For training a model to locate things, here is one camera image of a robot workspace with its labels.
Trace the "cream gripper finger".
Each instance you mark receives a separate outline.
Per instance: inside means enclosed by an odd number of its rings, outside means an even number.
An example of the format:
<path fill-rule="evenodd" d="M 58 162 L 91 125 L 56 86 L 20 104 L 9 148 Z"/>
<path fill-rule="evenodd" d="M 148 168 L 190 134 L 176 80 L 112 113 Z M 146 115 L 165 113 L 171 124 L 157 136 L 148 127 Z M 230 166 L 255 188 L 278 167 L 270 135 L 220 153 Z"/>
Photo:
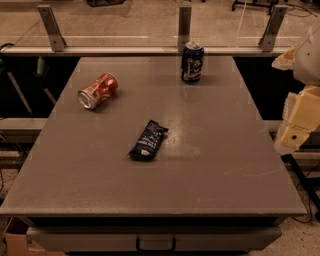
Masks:
<path fill-rule="evenodd" d="M 278 70 L 292 70 L 295 60 L 295 52 L 297 45 L 292 45 L 288 50 L 286 50 L 283 54 L 278 56 L 273 62 L 272 67 Z"/>

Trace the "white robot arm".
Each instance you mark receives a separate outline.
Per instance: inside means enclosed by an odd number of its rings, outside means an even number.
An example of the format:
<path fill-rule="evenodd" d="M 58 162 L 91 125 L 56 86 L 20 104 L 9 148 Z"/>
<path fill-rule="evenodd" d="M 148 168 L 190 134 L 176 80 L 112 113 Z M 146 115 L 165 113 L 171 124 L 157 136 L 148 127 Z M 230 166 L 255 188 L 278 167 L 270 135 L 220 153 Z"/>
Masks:
<path fill-rule="evenodd" d="M 305 85 L 299 93 L 288 93 L 274 142 L 278 153 L 290 154 L 320 126 L 320 19 L 272 67 L 292 70 L 294 79 Z"/>

